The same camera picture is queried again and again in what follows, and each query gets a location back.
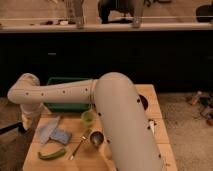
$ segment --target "wooden tabletop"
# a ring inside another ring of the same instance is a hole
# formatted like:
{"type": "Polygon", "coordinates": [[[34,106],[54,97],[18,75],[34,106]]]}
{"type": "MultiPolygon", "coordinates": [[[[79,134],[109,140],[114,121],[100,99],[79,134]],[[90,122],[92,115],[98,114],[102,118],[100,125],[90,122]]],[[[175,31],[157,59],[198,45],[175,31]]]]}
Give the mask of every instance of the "wooden tabletop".
{"type": "MultiPolygon", "coordinates": [[[[177,171],[174,155],[170,146],[154,87],[153,85],[148,84],[136,85],[136,88],[138,93],[148,100],[149,105],[146,110],[146,115],[148,118],[154,119],[157,123],[154,136],[165,161],[167,171],[177,171]]],[[[80,114],[45,114],[44,112],[38,123],[38,127],[58,115],[62,116],[58,127],[72,133],[70,143],[65,146],[67,151],[66,154],[52,161],[40,160],[37,156],[38,151],[41,151],[44,154],[50,154],[60,149],[62,145],[50,140],[46,145],[41,146],[38,137],[35,134],[23,166],[24,171],[116,171],[111,158],[110,149],[106,142],[97,149],[92,146],[90,141],[85,141],[77,152],[75,158],[72,161],[68,160],[69,155],[81,141],[81,136],[85,131],[85,126],[80,118],[80,114]]],[[[92,130],[103,131],[99,118],[96,114],[95,116],[96,121],[92,130]]]]}

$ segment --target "green plastic bin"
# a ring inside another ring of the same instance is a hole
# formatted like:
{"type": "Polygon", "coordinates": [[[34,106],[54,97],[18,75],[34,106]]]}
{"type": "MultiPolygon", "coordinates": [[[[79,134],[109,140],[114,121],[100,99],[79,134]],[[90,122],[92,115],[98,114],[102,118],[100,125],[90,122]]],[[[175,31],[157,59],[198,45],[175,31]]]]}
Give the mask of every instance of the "green plastic bin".
{"type": "MultiPolygon", "coordinates": [[[[90,78],[69,78],[69,77],[50,77],[47,85],[54,85],[60,83],[68,83],[75,81],[89,80],[90,78]]],[[[52,112],[77,112],[82,113],[90,109],[90,104],[82,103],[45,103],[52,112]]]]}

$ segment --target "cup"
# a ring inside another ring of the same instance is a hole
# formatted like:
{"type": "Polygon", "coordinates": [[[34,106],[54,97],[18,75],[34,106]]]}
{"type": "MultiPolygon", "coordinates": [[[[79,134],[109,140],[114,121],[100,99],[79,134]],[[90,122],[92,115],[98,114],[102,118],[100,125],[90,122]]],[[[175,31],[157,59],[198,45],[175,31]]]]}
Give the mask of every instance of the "cup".
{"type": "Polygon", "coordinates": [[[88,110],[81,114],[81,120],[87,128],[90,128],[95,120],[95,116],[92,111],[88,110]]]}

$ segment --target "green vegetable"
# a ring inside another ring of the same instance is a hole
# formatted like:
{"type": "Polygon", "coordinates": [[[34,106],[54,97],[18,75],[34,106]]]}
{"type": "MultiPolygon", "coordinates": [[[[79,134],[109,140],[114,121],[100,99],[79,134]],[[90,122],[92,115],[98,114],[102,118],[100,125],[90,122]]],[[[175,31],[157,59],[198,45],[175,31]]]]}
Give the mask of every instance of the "green vegetable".
{"type": "Polygon", "coordinates": [[[61,148],[60,150],[56,151],[55,153],[49,154],[49,155],[42,155],[41,152],[38,152],[38,157],[41,160],[54,160],[57,159],[58,157],[63,156],[66,153],[65,148],[61,148]]]}

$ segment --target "gray floor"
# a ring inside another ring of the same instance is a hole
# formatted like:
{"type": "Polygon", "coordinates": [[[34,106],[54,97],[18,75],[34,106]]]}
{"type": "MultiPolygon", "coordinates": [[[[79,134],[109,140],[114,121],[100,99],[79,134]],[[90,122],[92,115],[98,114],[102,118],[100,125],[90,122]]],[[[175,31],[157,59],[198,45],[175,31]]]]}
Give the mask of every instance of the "gray floor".
{"type": "MultiPolygon", "coordinates": [[[[187,97],[193,93],[158,93],[172,149],[180,171],[213,170],[213,132],[200,111],[203,106],[191,106],[187,97]]],[[[20,120],[19,108],[0,99],[0,127],[20,120]]],[[[25,135],[17,130],[0,136],[0,170],[21,169],[34,131],[25,135]]]]}

